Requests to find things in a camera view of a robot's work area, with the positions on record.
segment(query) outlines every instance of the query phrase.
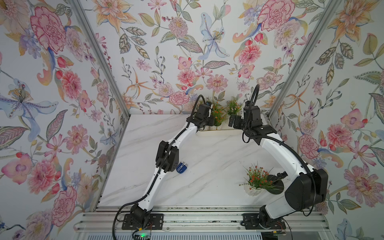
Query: black cable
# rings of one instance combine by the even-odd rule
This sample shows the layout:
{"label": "black cable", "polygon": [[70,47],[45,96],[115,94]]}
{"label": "black cable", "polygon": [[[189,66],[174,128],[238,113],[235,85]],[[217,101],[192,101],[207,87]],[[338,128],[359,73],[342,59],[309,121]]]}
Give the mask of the black cable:
{"label": "black cable", "polygon": [[289,223],[287,222],[287,220],[284,219],[284,221],[288,225],[289,231],[291,232],[291,240],[293,240],[293,235],[292,235],[291,227],[289,226]]}

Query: floral wallpaper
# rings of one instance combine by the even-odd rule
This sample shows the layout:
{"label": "floral wallpaper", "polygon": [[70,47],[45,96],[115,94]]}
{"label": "floral wallpaper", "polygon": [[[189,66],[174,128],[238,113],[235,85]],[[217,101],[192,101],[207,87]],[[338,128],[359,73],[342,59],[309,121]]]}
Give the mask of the floral wallpaper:
{"label": "floral wallpaper", "polygon": [[316,210],[339,240],[384,237],[383,8],[343,1],[271,118],[283,140],[328,172]]}
{"label": "floral wallpaper", "polygon": [[190,113],[199,94],[266,113],[325,0],[81,1],[131,114]]}
{"label": "floral wallpaper", "polygon": [[0,239],[72,239],[127,122],[72,12],[0,1]]}

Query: blue object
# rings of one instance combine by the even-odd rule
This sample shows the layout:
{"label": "blue object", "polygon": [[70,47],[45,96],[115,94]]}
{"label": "blue object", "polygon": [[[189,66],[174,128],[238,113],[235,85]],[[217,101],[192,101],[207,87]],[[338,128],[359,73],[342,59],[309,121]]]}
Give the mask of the blue object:
{"label": "blue object", "polygon": [[179,164],[177,165],[177,168],[176,168],[176,171],[178,173],[183,173],[188,167],[188,164],[186,164],[185,162],[179,162]]}

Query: marble tabletop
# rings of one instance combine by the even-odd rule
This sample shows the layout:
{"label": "marble tabletop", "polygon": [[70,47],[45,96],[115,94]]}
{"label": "marble tabletop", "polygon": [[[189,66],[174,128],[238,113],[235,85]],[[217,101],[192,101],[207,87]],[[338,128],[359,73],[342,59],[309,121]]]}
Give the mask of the marble tabletop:
{"label": "marble tabletop", "polygon": [[[131,115],[99,207],[121,206],[139,199],[151,180],[159,143],[168,141],[185,124],[187,115]],[[188,169],[168,172],[156,198],[156,206],[264,205],[277,196],[268,192],[246,194],[245,167],[258,164],[276,174],[282,167],[254,141],[241,135],[193,135],[179,151]]]}

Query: black disc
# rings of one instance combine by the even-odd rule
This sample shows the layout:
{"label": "black disc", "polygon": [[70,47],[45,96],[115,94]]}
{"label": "black disc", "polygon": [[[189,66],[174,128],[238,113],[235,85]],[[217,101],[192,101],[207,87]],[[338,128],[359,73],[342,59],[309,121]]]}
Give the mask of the black disc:
{"label": "black disc", "polygon": [[268,181],[273,181],[273,189],[267,189],[268,192],[278,195],[284,190],[284,183],[281,180],[278,180],[278,177],[275,175],[268,175],[266,178]]}

